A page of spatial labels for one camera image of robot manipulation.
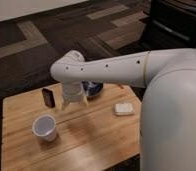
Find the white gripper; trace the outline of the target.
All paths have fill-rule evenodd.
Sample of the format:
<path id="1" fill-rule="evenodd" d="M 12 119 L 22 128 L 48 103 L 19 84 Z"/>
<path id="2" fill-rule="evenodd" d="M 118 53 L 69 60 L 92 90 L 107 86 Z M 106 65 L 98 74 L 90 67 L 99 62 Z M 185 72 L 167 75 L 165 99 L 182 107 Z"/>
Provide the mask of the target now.
<path id="1" fill-rule="evenodd" d="M 77 84 L 63 84 L 62 85 L 62 96 L 65 100 L 62 102 L 62 110 L 65 110 L 70 102 L 78 102 L 80 101 L 80 105 L 88 106 L 87 97 L 84 96 L 84 90 L 81 83 Z"/>

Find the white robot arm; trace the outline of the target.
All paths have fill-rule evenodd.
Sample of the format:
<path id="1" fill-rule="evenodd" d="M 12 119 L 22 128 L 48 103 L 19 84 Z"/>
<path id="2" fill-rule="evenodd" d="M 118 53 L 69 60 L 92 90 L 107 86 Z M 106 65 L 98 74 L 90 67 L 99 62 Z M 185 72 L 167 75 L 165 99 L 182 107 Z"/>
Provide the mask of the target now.
<path id="1" fill-rule="evenodd" d="M 196 48 L 149 50 L 86 61 L 77 50 L 56 60 L 51 76 L 66 102 L 84 81 L 141 87 L 141 171 L 196 171 Z"/>

